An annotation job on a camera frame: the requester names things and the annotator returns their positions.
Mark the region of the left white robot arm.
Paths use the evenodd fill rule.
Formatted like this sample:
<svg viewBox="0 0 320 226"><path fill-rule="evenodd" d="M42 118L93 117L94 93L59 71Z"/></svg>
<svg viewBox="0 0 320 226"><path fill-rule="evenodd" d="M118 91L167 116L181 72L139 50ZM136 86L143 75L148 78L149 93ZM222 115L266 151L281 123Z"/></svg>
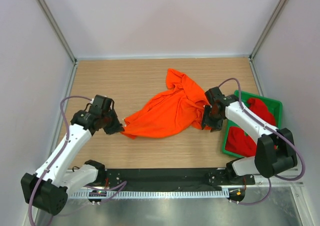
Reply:
<svg viewBox="0 0 320 226"><path fill-rule="evenodd" d="M66 134L49 158L33 173L25 173L20 181L28 208L58 215L68 197L84 186L101 186L106 180L105 166L86 161L78 170L66 174L80 149L95 132L103 129L108 135L124 130L114 109L114 100L96 95L86 108L76 112L66 123Z"/></svg>

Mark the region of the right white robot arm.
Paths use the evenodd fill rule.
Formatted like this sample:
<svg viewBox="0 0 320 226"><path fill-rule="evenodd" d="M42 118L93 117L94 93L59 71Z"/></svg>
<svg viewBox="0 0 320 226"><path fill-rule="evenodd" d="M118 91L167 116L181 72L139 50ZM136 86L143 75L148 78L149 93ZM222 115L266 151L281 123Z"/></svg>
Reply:
<svg viewBox="0 0 320 226"><path fill-rule="evenodd" d="M225 119L235 122L256 143L256 153L227 164L226 180L237 184L244 175L260 174L265 178L276 176L298 164L293 149L294 139L287 128L277 127L250 111L240 96L225 96L219 87L205 92L208 104L204 107L201 127L219 131Z"/></svg>

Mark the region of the orange t shirt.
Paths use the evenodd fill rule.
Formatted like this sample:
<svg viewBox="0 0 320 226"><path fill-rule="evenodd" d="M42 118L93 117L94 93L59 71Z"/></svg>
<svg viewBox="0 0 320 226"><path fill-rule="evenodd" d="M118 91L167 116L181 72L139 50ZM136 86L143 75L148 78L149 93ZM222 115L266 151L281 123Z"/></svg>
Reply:
<svg viewBox="0 0 320 226"><path fill-rule="evenodd" d="M209 104L204 90L185 73L169 68L163 91L136 113L124 119L123 135L165 138L192 126L202 129L205 106Z"/></svg>

